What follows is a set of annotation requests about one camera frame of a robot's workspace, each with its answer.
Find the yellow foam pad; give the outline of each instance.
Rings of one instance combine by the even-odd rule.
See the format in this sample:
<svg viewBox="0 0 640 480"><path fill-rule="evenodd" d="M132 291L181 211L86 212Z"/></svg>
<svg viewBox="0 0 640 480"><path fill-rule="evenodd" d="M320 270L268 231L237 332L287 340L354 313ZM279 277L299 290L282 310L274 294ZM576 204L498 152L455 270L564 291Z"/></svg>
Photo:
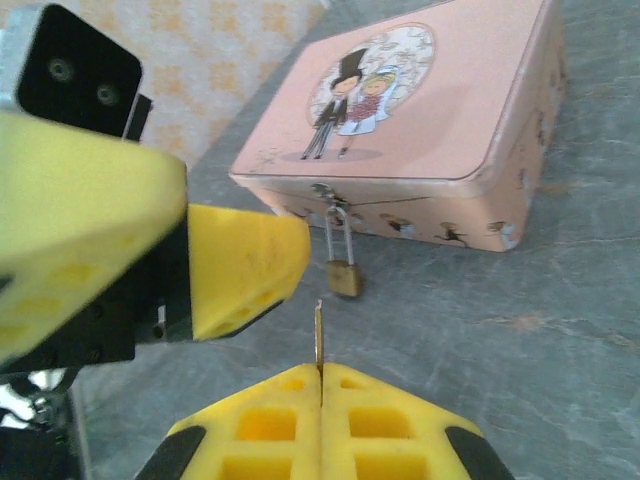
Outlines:
<svg viewBox="0 0 640 480"><path fill-rule="evenodd" d="M193 337L237 331L287 300L311 256L298 218L189 205Z"/></svg>
<svg viewBox="0 0 640 480"><path fill-rule="evenodd" d="M445 429L473 423L343 365L323 383L300 365L177 423L206 429L182 480L470 480Z"/></svg>
<svg viewBox="0 0 640 480"><path fill-rule="evenodd" d="M0 112L0 361L119 277L186 201L186 169L171 155Z"/></svg>

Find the padlock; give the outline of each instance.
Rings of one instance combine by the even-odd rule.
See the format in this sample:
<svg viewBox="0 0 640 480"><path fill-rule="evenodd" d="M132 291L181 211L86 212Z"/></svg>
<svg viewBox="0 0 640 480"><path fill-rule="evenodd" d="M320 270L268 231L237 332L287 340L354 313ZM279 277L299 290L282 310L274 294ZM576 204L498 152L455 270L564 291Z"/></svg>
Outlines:
<svg viewBox="0 0 640 480"><path fill-rule="evenodd" d="M344 240L347 246L347 260L336 260L333 250L333 230L331 216L337 214L341 217L344 229ZM345 297L358 297L362 293L363 279L360 267L353 259L353 244L351 242L351 226L349 216L344 209L331 206L325 216L325 229L327 234L327 249L329 261L327 262L327 274L329 275L329 289L338 295Z"/></svg>

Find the top hat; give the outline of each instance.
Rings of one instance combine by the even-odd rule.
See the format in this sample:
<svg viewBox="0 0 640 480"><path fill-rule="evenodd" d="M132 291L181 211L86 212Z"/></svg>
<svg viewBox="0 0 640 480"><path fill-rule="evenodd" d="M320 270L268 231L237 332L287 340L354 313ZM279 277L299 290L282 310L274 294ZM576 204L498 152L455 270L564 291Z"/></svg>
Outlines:
<svg viewBox="0 0 640 480"><path fill-rule="evenodd" d="M349 78L360 74L360 60L367 52L366 48L351 52L340 60L340 77Z"/></svg>

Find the padlock shackle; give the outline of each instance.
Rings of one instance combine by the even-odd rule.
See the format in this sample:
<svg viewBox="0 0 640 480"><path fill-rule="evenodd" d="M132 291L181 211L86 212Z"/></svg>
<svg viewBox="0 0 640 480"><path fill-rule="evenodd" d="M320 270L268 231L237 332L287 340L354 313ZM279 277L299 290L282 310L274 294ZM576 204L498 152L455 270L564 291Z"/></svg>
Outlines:
<svg viewBox="0 0 640 480"><path fill-rule="evenodd" d="M333 250L333 227L331 226L331 215L337 213L342 217L343 230L344 230L344 242L347 245L347 262L349 265L355 265L355 259L353 256L353 244L351 238L351 224L349 223L349 215L343 208L336 205L332 205L327 209L327 214L324 216L325 221L325 233L327 235L327 251L329 253L329 260L335 259L335 252Z"/></svg>

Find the box lid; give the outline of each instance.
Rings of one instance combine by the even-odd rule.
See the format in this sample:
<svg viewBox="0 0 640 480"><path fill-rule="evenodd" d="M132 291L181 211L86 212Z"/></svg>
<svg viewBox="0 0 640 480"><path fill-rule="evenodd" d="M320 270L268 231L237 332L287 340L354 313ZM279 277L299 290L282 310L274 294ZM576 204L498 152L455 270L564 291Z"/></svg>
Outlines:
<svg viewBox="0 0 640 480"><path fill-rule="evenodd" d="M544 3L454 0L309 45L231 174L468 177Z"/></svg>

